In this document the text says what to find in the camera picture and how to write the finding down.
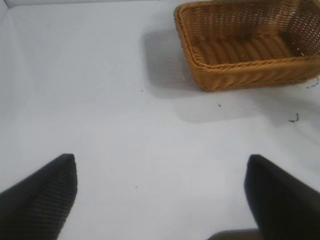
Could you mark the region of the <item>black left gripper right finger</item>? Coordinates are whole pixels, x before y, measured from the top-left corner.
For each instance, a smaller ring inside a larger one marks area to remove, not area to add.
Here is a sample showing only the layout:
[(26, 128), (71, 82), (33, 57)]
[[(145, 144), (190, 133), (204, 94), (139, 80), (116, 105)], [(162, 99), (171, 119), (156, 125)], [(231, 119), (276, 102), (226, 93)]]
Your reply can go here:
[(267, 158), (249, 157), (244, 190), (263, 239), (320, 238), (320, 193)]

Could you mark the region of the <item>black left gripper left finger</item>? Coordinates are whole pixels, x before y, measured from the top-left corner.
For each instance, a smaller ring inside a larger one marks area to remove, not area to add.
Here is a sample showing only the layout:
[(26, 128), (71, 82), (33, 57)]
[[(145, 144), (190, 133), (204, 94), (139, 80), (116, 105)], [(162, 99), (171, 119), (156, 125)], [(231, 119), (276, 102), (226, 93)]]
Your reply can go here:
[(75, 156), (65, 153), (0, 194), (2, 240), (56, 240), (78, 192)]

